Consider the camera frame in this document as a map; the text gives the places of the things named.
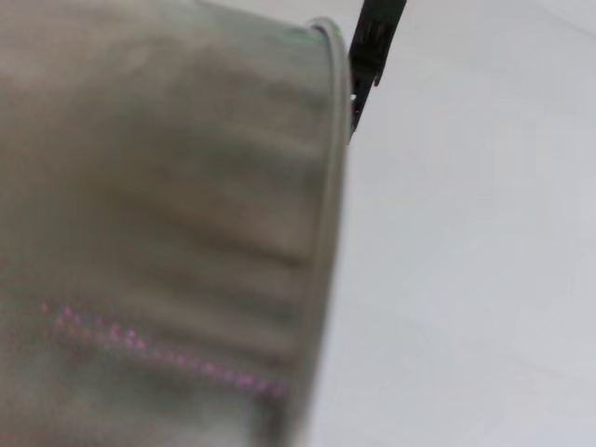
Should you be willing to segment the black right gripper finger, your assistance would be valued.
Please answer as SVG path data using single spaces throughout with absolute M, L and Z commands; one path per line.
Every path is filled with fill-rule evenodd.
M 348 51 L 352 78 L 351 133 L 358 127 L 371 89 L 380 83 L 406 4 L 406 0 L 363 2 Z

